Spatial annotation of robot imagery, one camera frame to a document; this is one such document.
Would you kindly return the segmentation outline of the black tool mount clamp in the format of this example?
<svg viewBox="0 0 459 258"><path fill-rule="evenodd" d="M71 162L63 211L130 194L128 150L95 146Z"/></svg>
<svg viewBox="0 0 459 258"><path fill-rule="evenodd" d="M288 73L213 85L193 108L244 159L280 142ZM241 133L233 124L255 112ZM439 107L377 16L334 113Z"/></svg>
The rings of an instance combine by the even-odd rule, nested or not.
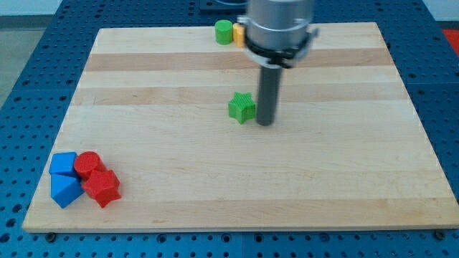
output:
<svg viewBox="0 0 459 258"><path fill-rule="evenodd" d="M262 48L245 35L247 56L262 67L290 69L303 59L311 47L311 33L307 32L299 44L281 50Z"/></svg>

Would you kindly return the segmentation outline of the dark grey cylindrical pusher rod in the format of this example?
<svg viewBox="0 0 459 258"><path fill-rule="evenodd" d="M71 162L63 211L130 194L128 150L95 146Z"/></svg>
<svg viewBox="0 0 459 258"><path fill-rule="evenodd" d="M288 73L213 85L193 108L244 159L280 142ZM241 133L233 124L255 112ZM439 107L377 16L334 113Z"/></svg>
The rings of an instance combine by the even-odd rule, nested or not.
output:
<svg viewBox="0 0 459 258"><path fill-rule="evenodd" d="M259 125L269 126L275 120L281 75L281 68L261 67L260 69L256 112L256 121Z"/></svg>

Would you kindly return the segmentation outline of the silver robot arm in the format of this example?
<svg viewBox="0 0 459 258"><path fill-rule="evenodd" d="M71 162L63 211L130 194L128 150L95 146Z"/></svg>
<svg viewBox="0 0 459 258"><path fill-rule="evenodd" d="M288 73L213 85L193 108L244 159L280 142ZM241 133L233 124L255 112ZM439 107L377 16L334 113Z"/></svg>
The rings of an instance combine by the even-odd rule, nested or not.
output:
<svg viewBox="0 0 459 258"><path fill-rule="evenodd" d="M313 0L251 0L237 18L245 28L247 56L260 66L255 115L259 125L273 124L283 70L295 67L318 36L318 29L308 29L313 8Z"/></svg>

